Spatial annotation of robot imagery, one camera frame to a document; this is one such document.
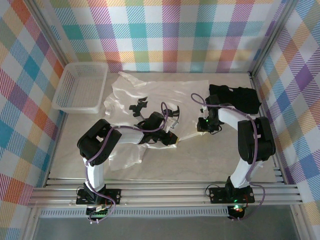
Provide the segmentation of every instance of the colorful plaid pattern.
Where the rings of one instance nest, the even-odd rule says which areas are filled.
[[[300,0],[258,76],[289,183],[320,239],[320,1]]]
[[[51,108],[63,68],[23,0],[0,0],[0,239],[18,239],[62,113]]]
[[[67,57],[111,72],[247,72],[286,0],[50,0]]]

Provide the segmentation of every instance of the white cloth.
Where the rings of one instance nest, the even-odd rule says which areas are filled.
[[[201,96],[209,95],[209,81],[141,81],[124,72],[112,84],[113,93],[104,101],[106,120],[112,125],[133,126],[138,120],[133,117],[130,105],[137,105],[138,99],[147,97],[147,107],[142,108],[141,114],[148,118],[151,113],[161,113],[161,102],[173,111],[179,106],[179,123],[170,131],[177,135],[179,141],[202,134],[197,131],[197,122],[201,106],[191,99],[192,93]],[[176,145],[165,146],[156,144],[117,144],[109,156],[111,170],[128,168],[141,163],[146,148],[176,148]]]

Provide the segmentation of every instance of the black mounting plate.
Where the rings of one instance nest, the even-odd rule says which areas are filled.
[[[227,198],[227,192],[224,187],[210,187],[209,197],[212,204],[252,204],[255,202],[255,196],[252,188],[247,194],[234,196],[232,200]]]
[[[104,195],[112,198],[116,204],[120,203],[120,199],[121,199],[121,189],[105,189]],[[97,203],[94,203],[92,201],[90,201],[91,197],[90,195],[86,192],[86,190],[84,189],[79,189],[77,192],[77,197],[76,197],[76,201],[75,204],[76,205],[97,205]],[[105,200],[105,202],[100,202],[99,204],[107,204],[110,205],[111,201],[110,200]]]

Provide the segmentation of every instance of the perforated metal strip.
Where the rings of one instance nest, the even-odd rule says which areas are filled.
[[[86,216],[85,208],[43,208],[40,218],[80,218]],[[210,207],[117,207],[111,217],[226,217],[226,206]]]

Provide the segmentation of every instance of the aluminum rail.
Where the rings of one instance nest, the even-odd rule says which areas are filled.
[[[31,208],[83,208],[77,206],[76,190],[83,179],[49,179],[47,186],[35,188],[29,201]],[[110,181],[108,189],[122,189],[118,207],[199,207],[230,206],[230,203],[211,204],[205,189],[211,182],[194,181]],[[262,183],[266,191],[264,205],[300,205],[302,203],[296,185]],[[255,203],[262,199],[263,191],[253,187]]]

